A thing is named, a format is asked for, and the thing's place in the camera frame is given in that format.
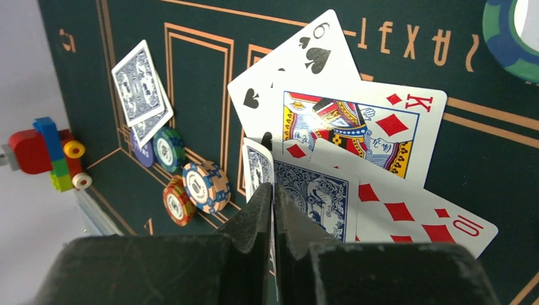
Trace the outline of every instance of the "toy vehicle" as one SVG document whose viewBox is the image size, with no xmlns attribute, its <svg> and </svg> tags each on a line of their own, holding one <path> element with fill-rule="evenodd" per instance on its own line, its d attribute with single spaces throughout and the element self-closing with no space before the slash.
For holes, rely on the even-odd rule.
<svg viewBox="0 0 539 305">
<path fill-rule="evenodd" d="M 58 131 L 51 118 L 36 119 L 34 129 L 14 133 L 1 148 L 0 166 L 35 175 L 49 172 L 53 186 L 60 192 L 86 189 L 92 178 L 83 171 L 80 157 L 86 151 L 67 129 Z"/>
</svg>

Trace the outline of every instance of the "white toy wheel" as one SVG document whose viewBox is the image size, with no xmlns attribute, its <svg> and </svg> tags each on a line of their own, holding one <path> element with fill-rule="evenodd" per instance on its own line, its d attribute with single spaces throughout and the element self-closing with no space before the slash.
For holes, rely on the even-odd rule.
<svg viewBox="0 0 539 305">
<path fill-rule="evenodd" d="M 92 178 L 87 173 L 78 173 L 71 179 L 71 183 L 77 189 L 87 189 L 92 184 Z"/>
</svg>

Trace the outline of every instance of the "blue toy block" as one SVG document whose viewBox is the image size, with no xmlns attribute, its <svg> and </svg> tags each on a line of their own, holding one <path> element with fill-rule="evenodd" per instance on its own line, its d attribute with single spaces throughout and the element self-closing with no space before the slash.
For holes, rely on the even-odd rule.
<svg viewBox="0 0 539 305">
<path fill-rule="evenodd" d="M 63 159 L 64 150 L 62 149 L 62 141 L 60 140 L 60 135 L 58 134 L 56 124 L 53 120 L 48 116 L 45 118 L 38 118 L 32 125 L 41 135 L 43 135 L 51 162 Z"/>
</svg>

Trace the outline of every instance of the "diamond symbol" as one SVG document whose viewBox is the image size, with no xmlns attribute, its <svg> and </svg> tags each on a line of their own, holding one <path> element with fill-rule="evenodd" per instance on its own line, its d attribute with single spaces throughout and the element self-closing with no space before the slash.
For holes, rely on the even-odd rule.
<svg viewBox="0 0 539 305">
<path fill-rule="evenodd" d="M 390 235 L 395 243 L 413 243 L 412 236 Z"/>
<path fill-rule="evenodd" d="M 408 127 L 403 124 L 403 122 L 401 122 L 401 120 L 395 114 L 376 121 L 376 124 L 382 127 L 382 129 L 384 129 L 384 131 L 390 137 L 396 133 L 403 132 L 404 130 L 408 129 Z"/>
<path fill-rule="evenodd" d="M 361 184 L 359 185 L 359 199 L 361 201 L 380 201 L 376 196 L 376 193 L 372 189 L 371 184 Z"/>
<path fill-rule="evenodd" d="M 396 103 L 402 101 L 396 93 L 393 93 L 392 95 L 387 97 L 387 100 L 389 101 L 389 103 L 391 103 L 391 105 L 395 105 Z"/>
<path fill-rule="evenodd" d="M 435 208 L 434 211 L 438 214 L 440 218 L 449 218 L 449 213 L 445 208 Z"/>
<path fill-rule="evenodd" d="M 294 144 L 288 147 L 287 151 L 292 155 L 292 157 L 297 158 L 297 159 L 307 156 L 307 154 L 305 154 L 305 152 L 303 152 L 303 150 L 299 148 L 297 144 Z"/>
<path fill-rule="evenodd" d="M 423 224 L 422 226 L 433 243 L 455 243 L 445 224 L 435 226 Z"/>
<path fill-rule="evenodd" d="M 394 221 L 415 221 L 406 207 L 406 203 L 384 203 Z"/>
</svg>

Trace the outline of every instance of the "poker table mat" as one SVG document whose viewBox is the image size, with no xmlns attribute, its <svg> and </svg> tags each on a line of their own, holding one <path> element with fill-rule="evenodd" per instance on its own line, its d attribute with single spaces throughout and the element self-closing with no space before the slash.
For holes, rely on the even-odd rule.
<svg viewBox="0 0 539 305">
<path fill-rule="evenodd" d="M 444 90 L 425 188 L 495 224 L 479 257 L 502 304 L 539 297 L 539 87 L 505 72 L 482 37 L 485 2 L 40 0 L 71 130 L 87 147 L 88 194 L 125 234 L 207 234 L 245 206 L 242 126 L 226 85 L 334 9 L 362 78 Z M 391 32 L 382 31 L 383 25 Z M 171 175 L 142 166 L 111 69 L 146 39 L 190 160 L 216 161 L 231 203 L 185 227 L 167 215 Z"/>
</svg>

